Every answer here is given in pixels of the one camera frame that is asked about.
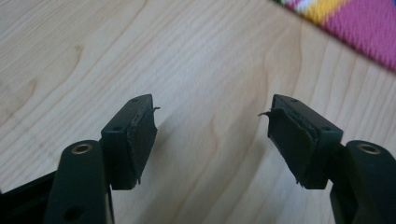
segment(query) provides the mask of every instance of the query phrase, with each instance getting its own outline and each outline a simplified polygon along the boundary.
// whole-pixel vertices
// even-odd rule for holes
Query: colorful fabric
[[[276,0],[396,71],[395,0]]]

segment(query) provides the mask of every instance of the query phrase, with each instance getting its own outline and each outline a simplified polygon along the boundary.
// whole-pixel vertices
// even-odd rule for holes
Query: pink fabric
[[[392,0],[350,0],[323,27],[396,71],[396,6]]]
[[[298,5],[301,1],[303,1],[303,0],[291,0],[291,1],[288,1],[288,2],[286,3],[286,6],[288,6],[288,7],[290,7],[290,8],[295,8],[295,7],[297,7],[297,5]]]

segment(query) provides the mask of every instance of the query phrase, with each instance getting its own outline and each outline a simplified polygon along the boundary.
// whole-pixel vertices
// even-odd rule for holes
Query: clamp jaw
[[[140,183],[157,134],[156,109],[151,95],[130,100],[100,141],[72,144],[57,171],[0,193],[0,223],[114,223],[111,189]]]
[[[396,223],[396,161],[369,142],[341,145],[343,131],[300,101],[274,95],[268,137],[306,189],[333,183],[336,223]]]

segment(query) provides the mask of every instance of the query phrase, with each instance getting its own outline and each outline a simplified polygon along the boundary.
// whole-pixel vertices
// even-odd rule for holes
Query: light wood surface
[[[57,168],[152,93],[159,129],[117,223],[334,223],[266,137],[275,93],[396,155],[396,74],[268,0],[0,1],[0,188]]]

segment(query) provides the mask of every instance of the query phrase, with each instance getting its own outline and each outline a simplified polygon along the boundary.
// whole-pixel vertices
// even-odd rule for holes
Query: black plastic arm
[[[102,139],[67,147],[58,170],[0,193],[0,223],[113,223],[111,188],[132,189],[157,134],[151,95],[130,100]]]
[[[333,182],[335,221],[396,223],[396,160],[373,143],[340,144],[343,131],[300,101],[274,95],[268,137],[307,189]]]

